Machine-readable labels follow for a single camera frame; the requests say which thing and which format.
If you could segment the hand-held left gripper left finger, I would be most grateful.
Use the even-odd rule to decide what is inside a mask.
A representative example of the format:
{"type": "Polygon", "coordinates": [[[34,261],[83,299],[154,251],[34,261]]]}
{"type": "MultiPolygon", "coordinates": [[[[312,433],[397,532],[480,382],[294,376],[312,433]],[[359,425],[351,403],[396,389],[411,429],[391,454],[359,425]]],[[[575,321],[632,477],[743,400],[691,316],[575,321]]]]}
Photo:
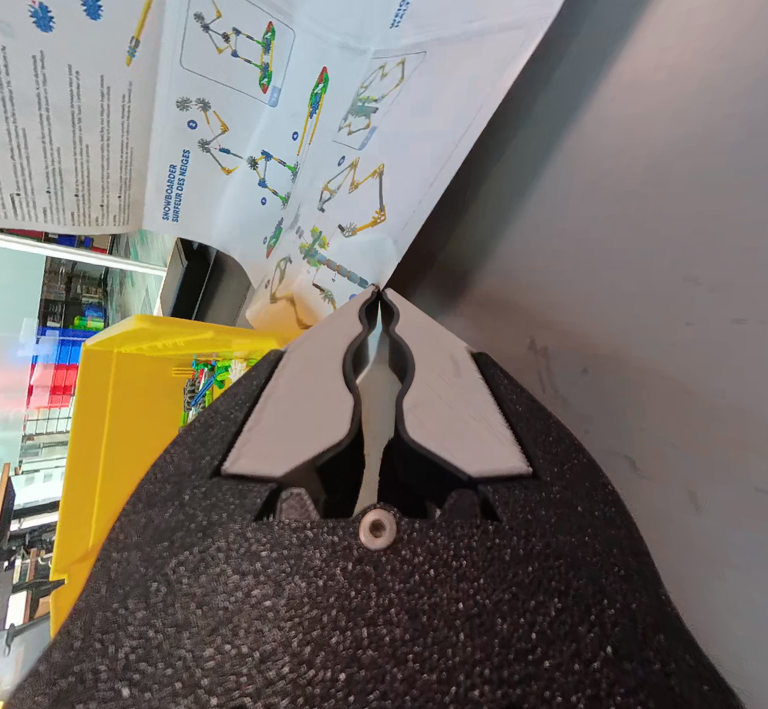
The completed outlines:
{"type": "Polygon", "coordinates": [[[283,349],[222,474],[286,482],[353,439],[361,425],[358,378],[368,363],[379,292],[360,292],[283,349]]]}

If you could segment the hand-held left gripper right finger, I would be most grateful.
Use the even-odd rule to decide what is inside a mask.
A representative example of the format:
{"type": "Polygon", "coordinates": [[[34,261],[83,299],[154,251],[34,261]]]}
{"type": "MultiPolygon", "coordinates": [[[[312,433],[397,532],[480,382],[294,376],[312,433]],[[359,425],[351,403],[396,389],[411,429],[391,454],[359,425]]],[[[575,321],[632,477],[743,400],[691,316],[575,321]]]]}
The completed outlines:
{"type": "Polygon", "coordinates": [[[381,292],[381,314],[406,445],[464,479],[531,476],[473,349],[394,290],[381,292]]]}

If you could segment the pile of toy pieces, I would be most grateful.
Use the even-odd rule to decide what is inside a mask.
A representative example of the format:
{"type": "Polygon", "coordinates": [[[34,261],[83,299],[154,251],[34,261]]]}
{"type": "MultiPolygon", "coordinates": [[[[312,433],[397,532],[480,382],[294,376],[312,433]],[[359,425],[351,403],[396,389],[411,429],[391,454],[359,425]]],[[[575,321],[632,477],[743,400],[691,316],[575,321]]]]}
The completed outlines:
{"type": "Polygon", "coordinates": [[[256,364],[256,359],[194,357],[189,368],[175,367],[174,378],[185,378],[180,428],[187,426],[220,394],[256,364]]]}

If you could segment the yellow plastic bin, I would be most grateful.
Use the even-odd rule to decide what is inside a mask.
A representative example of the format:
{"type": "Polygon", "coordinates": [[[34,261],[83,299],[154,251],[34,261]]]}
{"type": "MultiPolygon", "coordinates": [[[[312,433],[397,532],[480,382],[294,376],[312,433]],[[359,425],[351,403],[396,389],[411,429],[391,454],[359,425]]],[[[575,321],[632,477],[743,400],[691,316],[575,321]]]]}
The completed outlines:
{"type": "Polygon", "coordinates": [[[139,481],[178,434],[193,361],[252,366],[292,336],[140,314],[88,339],[82,351],[54,540],[54,637],[81,594],[111,527],[139,481]]]}

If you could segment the grey desk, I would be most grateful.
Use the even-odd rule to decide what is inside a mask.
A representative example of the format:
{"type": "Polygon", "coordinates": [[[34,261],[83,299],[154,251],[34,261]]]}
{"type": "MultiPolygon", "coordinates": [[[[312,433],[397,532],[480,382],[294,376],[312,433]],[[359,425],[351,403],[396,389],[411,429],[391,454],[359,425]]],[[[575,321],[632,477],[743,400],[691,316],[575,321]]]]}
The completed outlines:
{"type": "Polygon", "coordinates": [[[389,285],[579,437],[766,707],[767,0],[565,0],[389,285]]]}

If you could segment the blue storage crates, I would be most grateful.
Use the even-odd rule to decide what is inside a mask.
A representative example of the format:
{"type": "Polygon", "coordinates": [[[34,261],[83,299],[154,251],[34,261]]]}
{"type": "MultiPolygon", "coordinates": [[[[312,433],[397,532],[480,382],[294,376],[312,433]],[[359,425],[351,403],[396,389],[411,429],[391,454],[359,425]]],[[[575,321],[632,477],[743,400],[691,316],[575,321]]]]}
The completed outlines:
{"type": "Polygon", "coordinates": [[[28,388],[24,421],[40,412],[68,409],[72,404],[82,349],[96,334],[92,330],[41,326],[23,320],[18,355],[28,361],[28,388]]]}

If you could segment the printed instruction sheet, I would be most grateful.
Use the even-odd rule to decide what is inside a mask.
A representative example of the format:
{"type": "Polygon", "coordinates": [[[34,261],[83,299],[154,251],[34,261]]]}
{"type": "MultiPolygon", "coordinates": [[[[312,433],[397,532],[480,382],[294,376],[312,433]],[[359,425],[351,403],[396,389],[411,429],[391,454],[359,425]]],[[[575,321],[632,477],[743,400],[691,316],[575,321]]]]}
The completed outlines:
{"type": "Polygon", "coordinates": [[[383,286],[564,0],[2,0],[2,228],[232,256],[292,337],[383,286]]]}

